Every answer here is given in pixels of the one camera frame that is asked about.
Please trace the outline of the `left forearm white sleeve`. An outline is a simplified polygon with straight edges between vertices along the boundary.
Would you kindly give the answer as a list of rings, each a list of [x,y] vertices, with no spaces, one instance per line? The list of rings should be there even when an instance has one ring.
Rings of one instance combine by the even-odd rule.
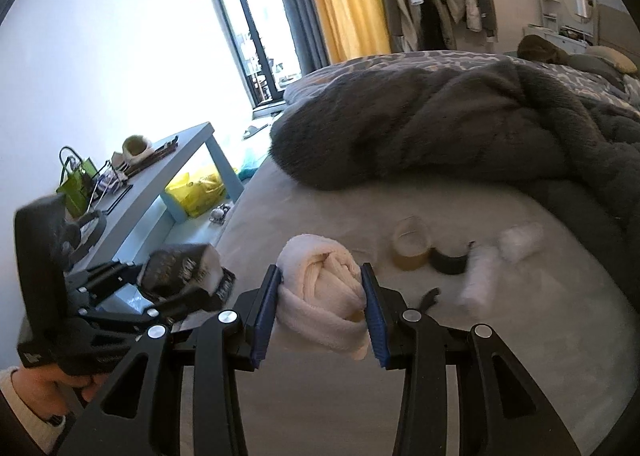
[[[66,427],[64,416],[40,419],[16,393],[12,376],[16,367],[1,371],[1,426],[8,438],[29,455],[52,455]]]

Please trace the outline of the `left hand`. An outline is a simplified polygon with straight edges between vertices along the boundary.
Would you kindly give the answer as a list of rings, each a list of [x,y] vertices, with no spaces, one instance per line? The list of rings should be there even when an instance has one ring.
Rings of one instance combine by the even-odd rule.
[[[33,368],[20,366],[11,375],[14,391],[22,402],[41,420],[70,413],[62,387],[80,392],[85,402],[91,402],[103,386],[108,374],[72,376],[58,365],[50,364]]]

